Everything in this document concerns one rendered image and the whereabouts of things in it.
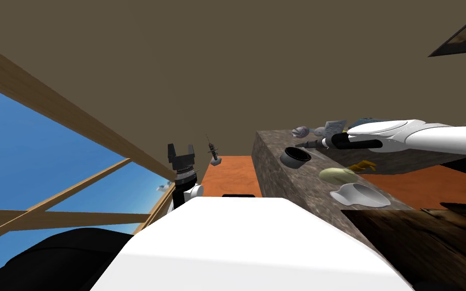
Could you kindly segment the small grey floor lamp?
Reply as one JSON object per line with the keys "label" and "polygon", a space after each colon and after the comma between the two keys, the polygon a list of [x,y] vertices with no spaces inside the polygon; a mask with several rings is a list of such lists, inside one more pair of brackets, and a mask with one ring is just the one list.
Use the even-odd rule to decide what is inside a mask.
{"label": "small grey floor lamp", "polygon": [[207,135],[206,135],[206,137],[208,139],[208,147],[209,147],[209,150],[210,150],[208,153],[212,154],[212,159],[210,161],[210,164],[212,166],[220,165],[221,161],[222,161],[222,158],[218,155],[217,148],[214,146],[214,144],[212,144],[210,142],[209,137]]}

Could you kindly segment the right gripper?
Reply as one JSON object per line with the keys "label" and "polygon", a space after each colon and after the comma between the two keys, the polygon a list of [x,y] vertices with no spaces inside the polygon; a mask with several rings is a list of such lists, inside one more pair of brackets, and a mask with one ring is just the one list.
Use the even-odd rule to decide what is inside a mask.
{"label": "right gripper", "polygon": [[299,144],[296,144],[295,147],[296,148],[304,148],[304,149],[320,149],[320,148],[324,148],[324,138],[299,143]]}

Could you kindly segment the dark wooden cabinet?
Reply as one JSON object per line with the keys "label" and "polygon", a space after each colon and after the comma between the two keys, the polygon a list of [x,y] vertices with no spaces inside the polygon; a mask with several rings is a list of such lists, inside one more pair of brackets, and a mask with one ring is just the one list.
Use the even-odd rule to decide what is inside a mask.
{"label": "dark wooden cabinet", "polygon": [[466,216],[436,209],[345,210],[414,291],[466,291]]}

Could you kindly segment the black mug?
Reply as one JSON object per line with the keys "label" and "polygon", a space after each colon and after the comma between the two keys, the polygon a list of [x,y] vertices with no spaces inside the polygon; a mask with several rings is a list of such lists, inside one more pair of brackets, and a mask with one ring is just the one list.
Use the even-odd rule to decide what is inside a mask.
{"label": "black mug", "polygon": [[280,155],[283,165],[291,169],[299,169],[305,163],[311,161],[311,154],[296,147],[286,147]]}

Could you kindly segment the white mug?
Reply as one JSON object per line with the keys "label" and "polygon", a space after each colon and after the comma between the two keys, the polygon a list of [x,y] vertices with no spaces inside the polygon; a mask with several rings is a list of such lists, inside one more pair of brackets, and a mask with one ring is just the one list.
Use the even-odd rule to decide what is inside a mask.
{"label": "white mug", "polygon": [[345,206],[381,208],[391,204],[381,193],[360,183],[344,184],[337,191],[331,191],[330,195]]}

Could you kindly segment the pale green round bread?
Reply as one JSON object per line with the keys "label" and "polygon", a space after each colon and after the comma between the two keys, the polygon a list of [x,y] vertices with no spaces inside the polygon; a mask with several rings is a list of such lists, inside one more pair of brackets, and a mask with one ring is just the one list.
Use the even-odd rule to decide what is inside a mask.
{"label": "pale green round bread", "polygon": [[320,171],[319,178],[329,184],[344,185],[356,183],[359,176],[348,168],[326,168]]}

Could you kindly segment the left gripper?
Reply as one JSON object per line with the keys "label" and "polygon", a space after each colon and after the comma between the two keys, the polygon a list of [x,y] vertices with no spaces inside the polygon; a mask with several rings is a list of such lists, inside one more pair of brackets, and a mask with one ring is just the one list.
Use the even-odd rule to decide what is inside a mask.
{"label": "left gripper", "polygon": [[195,152],[192,144],[188,145],[188,154],[177,156],[175,146],[173,143],[167,145],[168,148],[168,162],[172,164],[172,169],[177,172],[188,172],[193,170],[195,164]]}

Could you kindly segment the yellow bananas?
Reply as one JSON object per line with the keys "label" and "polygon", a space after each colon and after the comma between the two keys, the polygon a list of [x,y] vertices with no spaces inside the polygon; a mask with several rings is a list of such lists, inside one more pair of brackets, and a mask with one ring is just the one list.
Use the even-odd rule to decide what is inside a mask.
{"label": "yellow bananas", "polygon": [[376,171],[376,164],[375,163],[372,163],[370,161],[367,161],[367,160],[363,160],[357,164],[354,164],[354,165],[351,165],[348,167],[348,169],[350,169],[351,171],[354,171],[354,172],[361,172],[361,171],[364,171],[364,170],[367,170],[367,169],[371,169],[372,171]]}

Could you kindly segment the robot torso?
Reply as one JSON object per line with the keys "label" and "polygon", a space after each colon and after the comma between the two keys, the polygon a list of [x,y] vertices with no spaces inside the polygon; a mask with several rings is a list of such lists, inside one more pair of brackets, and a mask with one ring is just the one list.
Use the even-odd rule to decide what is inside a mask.
{"label": "robot torso", "polygon": [[91,291],[413,291],[283,198],[196,197],[135,234]]}

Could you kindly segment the grey square box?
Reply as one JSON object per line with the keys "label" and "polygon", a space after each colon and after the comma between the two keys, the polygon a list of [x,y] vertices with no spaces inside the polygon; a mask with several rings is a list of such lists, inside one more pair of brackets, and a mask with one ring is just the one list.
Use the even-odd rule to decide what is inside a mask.
{"label": "grey square box", "polygon": [[347,120],[328,121],[325,124],[323,137],[329,138],[334,134],[342,133],[344,131]]}

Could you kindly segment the wooden framed window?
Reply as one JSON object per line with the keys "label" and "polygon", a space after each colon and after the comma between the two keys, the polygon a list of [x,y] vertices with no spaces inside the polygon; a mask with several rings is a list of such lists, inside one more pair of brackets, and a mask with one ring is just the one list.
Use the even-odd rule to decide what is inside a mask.
{"label": "wooden framed window", "polygon": [[[122,157],[0,94],[0,209],[26,210]],[[55,211],[148,213],[166,179],[130,163]]]}

